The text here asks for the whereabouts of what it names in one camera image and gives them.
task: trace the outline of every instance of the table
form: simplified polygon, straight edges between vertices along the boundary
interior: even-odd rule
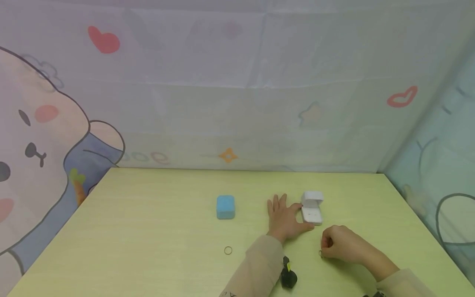
[[[334,224],[412,268],[439,296],[475,296],[383,174],[126,168],[105,175],[9,296],[218,296],[249,245],[266,233],[266,200],[286,192],[299,202],[311,190],[324,194],[324,224],[285,246],[298,282],[293,291],[276,286],[272,296],[375,291],[364,268],[319,257],[321,233]],[[236,199],[232,220],[216,218],[223,194]]]

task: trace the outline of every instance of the cartoon print backdrop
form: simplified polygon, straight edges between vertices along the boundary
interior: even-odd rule
[[[475,286],[475,47],[388,177]]]
[[[375,172],[474,16],[470,0],[0,0],[0,296],[113,166]]]

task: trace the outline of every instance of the white box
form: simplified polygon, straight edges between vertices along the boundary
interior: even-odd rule
[[[303,220],[314,225],[321,225],[323,223],[322,212],[320,211],[320,204],[323,202],[322,192],[305,191],[302,194],[301,201]]]

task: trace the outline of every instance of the ring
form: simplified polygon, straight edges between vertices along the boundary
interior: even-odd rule
[[[233,248],[232,248],[232,247],[227,246],[227,247],[224,248],[224,253],[225,253],[226,255],[230,255],[232,252],[233,252]]]

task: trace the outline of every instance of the beige sleeve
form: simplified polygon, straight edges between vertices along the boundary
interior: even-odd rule
[[[220,297],[267,297],[279,280],[283,264],[282,244],[263,235],[247,250],[246,257]]]
[[[386,297],[435,297],[409,269],[400,270],[376,284]]]

